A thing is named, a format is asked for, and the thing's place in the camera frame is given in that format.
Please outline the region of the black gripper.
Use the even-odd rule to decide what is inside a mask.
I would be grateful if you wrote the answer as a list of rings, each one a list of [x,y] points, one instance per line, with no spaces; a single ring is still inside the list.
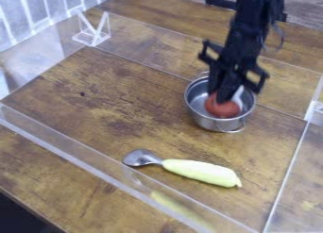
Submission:
[[[226,42],[221,46],[210,40],[202,41],[201,60],[209,66],[208,94],[217,92],[216,102],[229,101],[241,86],[259,93],[269,73],[259,66],[260,50],[244,42]]]

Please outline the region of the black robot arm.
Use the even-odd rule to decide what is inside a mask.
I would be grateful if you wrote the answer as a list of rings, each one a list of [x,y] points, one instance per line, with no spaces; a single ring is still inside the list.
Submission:
[[[269,73],[259,66],[257,58],[267,48],[271,28],[280,36],[276,49],[283,47],[284,34],[276,24],[283,9],[284,0],[236,0],[225,45],[202,41],[198,59],[209,66],[206,90],[216,94],[217,103],[229,101],[241,86],[253,93],[263,90]]]

